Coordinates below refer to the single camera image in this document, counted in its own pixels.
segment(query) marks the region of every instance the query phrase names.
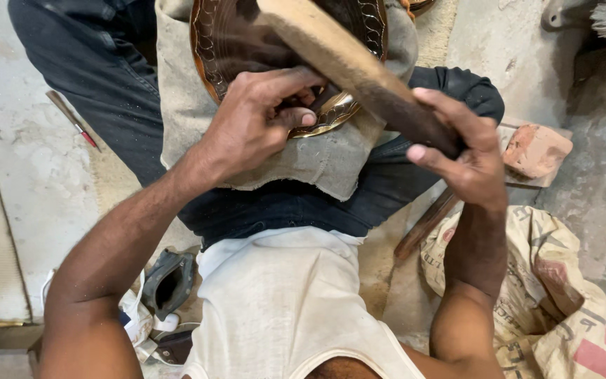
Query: hand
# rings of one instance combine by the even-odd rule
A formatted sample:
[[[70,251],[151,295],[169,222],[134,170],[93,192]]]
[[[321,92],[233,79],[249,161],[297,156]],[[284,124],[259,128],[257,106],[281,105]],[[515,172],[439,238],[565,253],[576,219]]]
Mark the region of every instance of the hand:
[[[293,95],[309,105],[315,99],[310,87],[324,82],[306,67],[240,73],[197,144],[213,170],[220,172],[217,180],[258,167],[284,149],[293,128],[315,125],[317,118],[310,109],[286,108],[277,113],[275,107]]]
[[[469,147],[457,161],[440,151],[413,145],[406,156],[418,166],[440,175],[463,202],[489,211],[505,212],[508,203],[504,186],[504,162],[495,132],[497,123],[476,116],[467,105],[442,92],[416,88],[413,95],[434,109],[434,114],[455,128]]]

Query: white undershirt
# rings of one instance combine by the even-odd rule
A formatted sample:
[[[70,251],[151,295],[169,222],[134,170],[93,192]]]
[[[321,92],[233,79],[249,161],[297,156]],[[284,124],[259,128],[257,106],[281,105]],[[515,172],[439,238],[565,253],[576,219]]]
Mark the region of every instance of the white undershirt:
[[[383,379],[424,379],[359,297],[363,238],[314,227],[225,239],[199,254],[203,321],[184,366],[192,379],[303,379],[356,358]]]

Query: brass plate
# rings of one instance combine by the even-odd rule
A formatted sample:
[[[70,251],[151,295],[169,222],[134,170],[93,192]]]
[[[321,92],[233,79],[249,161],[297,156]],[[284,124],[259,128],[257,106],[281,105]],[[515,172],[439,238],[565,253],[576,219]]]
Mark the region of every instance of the brass plate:
[[[387,57],[383,0],[315,0],[324,11],[362,41],[377,59]],[[304,64],[267,26],[253,23],[256,0],[196,0],[190,22],[195,66],[214,101],[221,103],[228,84],[243,71],[264,72]],[[341,92],[317,112],[318,123],[294,129],[291,138],[318,135],[339,127],[359,104]]]

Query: brick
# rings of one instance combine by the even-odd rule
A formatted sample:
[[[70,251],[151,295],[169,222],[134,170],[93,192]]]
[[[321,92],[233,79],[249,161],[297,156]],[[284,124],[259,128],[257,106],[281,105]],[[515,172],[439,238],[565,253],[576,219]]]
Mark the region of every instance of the brick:
[[[572,147],[572,141],[549,127],[527,124],[513,134],[502,159],[527,177],[542,177],[559,168]]]

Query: leg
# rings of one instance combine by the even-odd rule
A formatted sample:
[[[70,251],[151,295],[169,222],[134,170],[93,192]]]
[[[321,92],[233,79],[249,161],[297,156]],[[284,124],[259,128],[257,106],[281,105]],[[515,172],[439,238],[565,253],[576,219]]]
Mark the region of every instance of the leg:
[[[497,89],[487,78],[468,70],[416,67],[409,85],[441,90],[466,102],[477,115],[498,122],[504,114]],[[221,239],[246,238],[268,228],[283,227],[314,226],[364,237],[439,180],[406,159],[410,145],[399,136],[371,151],[359,174],[358,188],[347,202],[312,185],[275,181],[251,192],[215,189],[203,195],[202,201],[189,204],[180,218],[203,236],[205,247]]]
[[[155,38],[154,0],[10,0],[31,63],[142,185],[165,173],[156,73],[134,43]]]

